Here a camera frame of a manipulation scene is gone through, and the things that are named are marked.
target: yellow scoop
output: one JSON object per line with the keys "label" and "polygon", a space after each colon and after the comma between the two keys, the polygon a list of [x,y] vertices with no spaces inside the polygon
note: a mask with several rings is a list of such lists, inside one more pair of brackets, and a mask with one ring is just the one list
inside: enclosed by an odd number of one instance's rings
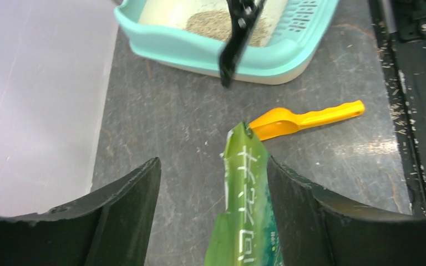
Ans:
{"label": "yellow scoop", "polygon": [[260,140],[283,136],[310,127],[322,126],[359,116],[365,112],[362,101],[345,103],[322,111],[297,115],[285,108],[274,108],[250,123]]}

